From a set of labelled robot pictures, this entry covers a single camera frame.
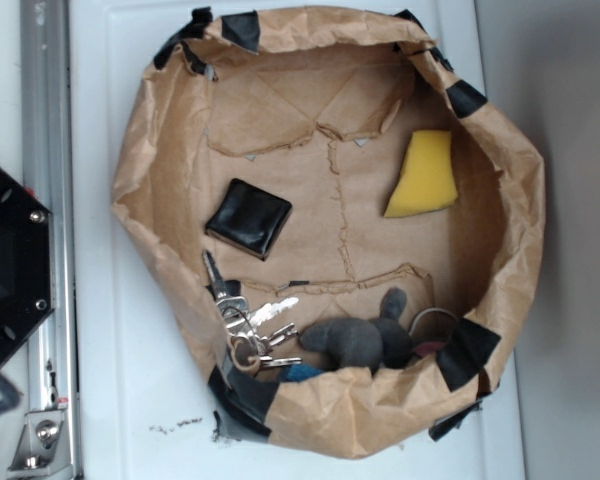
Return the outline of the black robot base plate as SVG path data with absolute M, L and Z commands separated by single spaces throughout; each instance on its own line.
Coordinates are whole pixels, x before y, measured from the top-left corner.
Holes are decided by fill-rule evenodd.
M 50 220 L 0 167 L 0 367 L 53 311 Z

